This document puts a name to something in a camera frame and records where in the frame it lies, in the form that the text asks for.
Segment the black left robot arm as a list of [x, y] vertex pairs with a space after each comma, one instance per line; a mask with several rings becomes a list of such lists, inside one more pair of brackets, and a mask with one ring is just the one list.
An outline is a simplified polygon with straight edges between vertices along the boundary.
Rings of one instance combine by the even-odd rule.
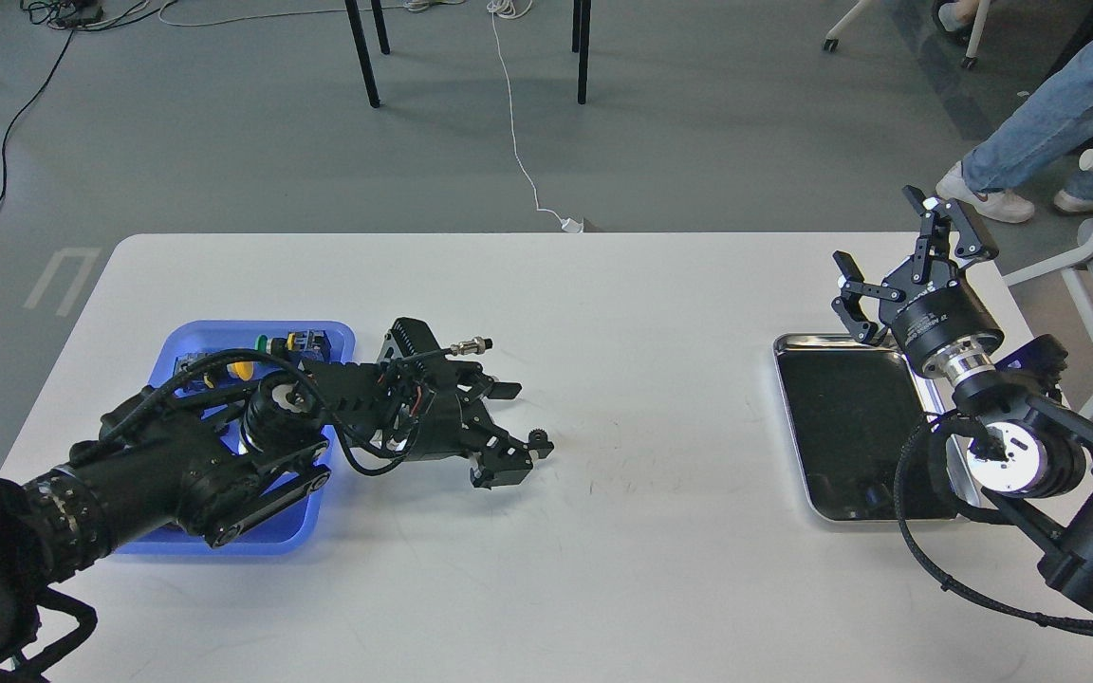
[[0, 476], [0, 682], [42, 682], [95, 631], [96, 611], [57, 582], [166, 525], [225, 547], [322, 487], [331, 440], [365, 476], [461, 457], [477, 488], [520, 484], [552, 441], [491, 419], [486, 399], [521, 386], [477, 362], [490, 348], [440, 345], [399, 317], [372, 363], [294, 338], [220, 350], [143, 386], [64, 463], [25, 484]]

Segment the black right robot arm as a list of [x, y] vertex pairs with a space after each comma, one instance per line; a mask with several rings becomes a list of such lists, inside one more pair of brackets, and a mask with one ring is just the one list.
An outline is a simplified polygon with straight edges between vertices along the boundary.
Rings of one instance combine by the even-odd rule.
[[[972, 207], [903, 195], [922, 225], [914, 252], [880, 284], [867, 284], [853, 256], [834, 252], [841, 272], [832, 302], [856, 342], [898, 349], [924, 378], [953, 385], [954, 407], [922, 419], [903, 447], [893, 505], [914, 558], [947, 592], [1036, 625], [1093, 637], [1093, 420], [1060, 401], [1066, 351], [1041, 335], [1002, 361], [1004, 335], [975, 291], [968, 269], [998, 252]], [[1047, 586], [1090, 619], [1049, 617], [1004, 604], [959, 582], [917, 545], [905, 514], [902, 480], [919, 447], [942, 501], [972, 522], [1011, 525], [1042, 550]]]

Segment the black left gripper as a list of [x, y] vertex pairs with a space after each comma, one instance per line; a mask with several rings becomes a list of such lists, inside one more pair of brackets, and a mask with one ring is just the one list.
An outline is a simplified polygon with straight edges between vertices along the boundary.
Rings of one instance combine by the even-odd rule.
[[404, 447], [404, 461], [438, 461], [460, 455], [471, 458], [470, 483], [474, 488], [498, 488], [522, 483], [533, 471], [532, 454], [525, 441], [507, 433], [495, 433], [483, 399], [514, 399], [521, 382], [503, 381], [490, 375], [474, 375], [458, 384], [438, 388], [426, 379], [418, 381], [419, 397], [409, 412], [412, 431]]

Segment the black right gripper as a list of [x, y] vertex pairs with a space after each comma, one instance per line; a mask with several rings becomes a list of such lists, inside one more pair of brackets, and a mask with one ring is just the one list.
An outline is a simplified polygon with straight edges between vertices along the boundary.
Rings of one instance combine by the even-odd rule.
[[861, 299], [884, 301], [883, 323], [892, 330], [910, 368], [916, 375], [937, 378], [930, 360], [957, 339], [982, 338], [986, 354], [1004, 341], [1002, 329], [951, 260], [955, 256], [969, 264], [990, 261], [999, 247], [979, 212], [963, 200], [928, 197], [912, 185], [903, 186], [902, 195], [922, 219], [914, 255], [889, 273], [883, 285], [872, 285], [863, 281], [851, 254], [833, 251], [841, 286], [831, 307], [856, 342], [880, 344], [881, 325], [867, 319]]

